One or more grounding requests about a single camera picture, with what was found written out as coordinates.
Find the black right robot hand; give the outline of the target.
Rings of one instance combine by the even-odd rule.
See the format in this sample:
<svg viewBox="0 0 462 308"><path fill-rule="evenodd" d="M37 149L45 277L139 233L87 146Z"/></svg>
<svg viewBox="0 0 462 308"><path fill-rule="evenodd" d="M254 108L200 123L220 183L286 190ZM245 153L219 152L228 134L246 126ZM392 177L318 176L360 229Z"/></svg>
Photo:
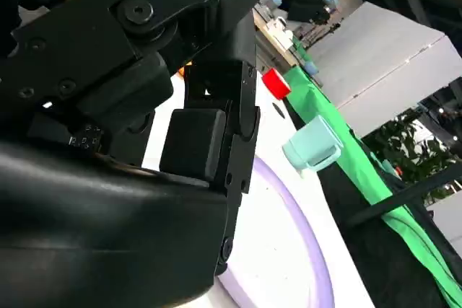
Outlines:
<svg viewBox="0 0 462 308"><path fill-rule="evenodd" d="M3 29L3 307L213 286L256 152L258 1L65 0Z"/></svg>

